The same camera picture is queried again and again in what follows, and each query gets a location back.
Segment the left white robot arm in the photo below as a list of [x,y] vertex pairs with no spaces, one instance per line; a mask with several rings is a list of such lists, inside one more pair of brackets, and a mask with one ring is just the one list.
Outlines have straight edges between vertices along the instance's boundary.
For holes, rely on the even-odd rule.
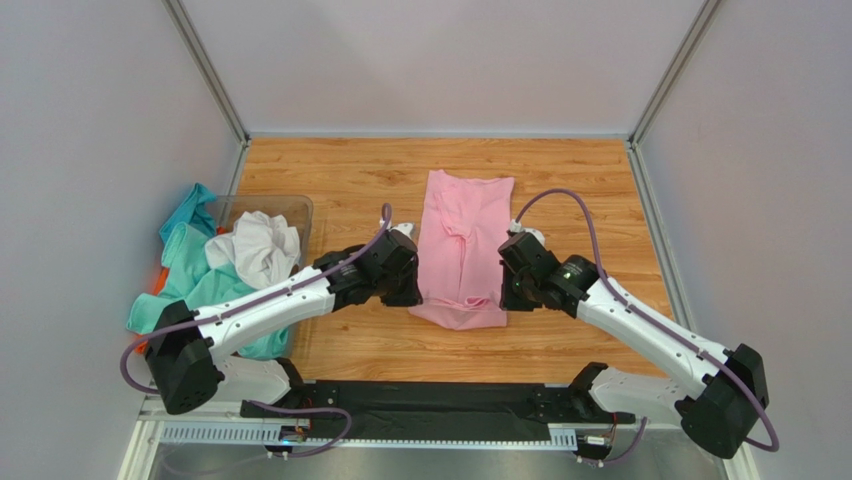
[[209,401],[275,403],[296,380],[292,368],[282,360],[247,359],[241,348],[372,297],[388,307],[420,304],[414,230],[412,223],[382,228],[362,247],[330,252],[287,280],[237,300],[166,307],[144,354],[166,412],[185,414]]

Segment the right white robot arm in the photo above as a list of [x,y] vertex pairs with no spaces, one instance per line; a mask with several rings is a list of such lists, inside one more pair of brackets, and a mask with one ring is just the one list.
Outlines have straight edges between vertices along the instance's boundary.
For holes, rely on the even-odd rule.
[[746,344],[729,349],[683,328],[585,257],[558,260],[542,240],[533,229],[509,232],[499,247],[502,308],[561,311],[622,341],[666,376],[592,362],[572,382],[581,398],[605,412],[678,426],[706,452],[733,458],[769,404],[762,356]]

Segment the pink t shirt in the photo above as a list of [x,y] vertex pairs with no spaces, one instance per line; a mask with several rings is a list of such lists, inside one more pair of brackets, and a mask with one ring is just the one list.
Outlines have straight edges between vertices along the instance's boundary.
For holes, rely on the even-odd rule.
[[514,179],[431,171],[418,239],[422,303],[409,313],[449,330],[502,328],[502,267]]

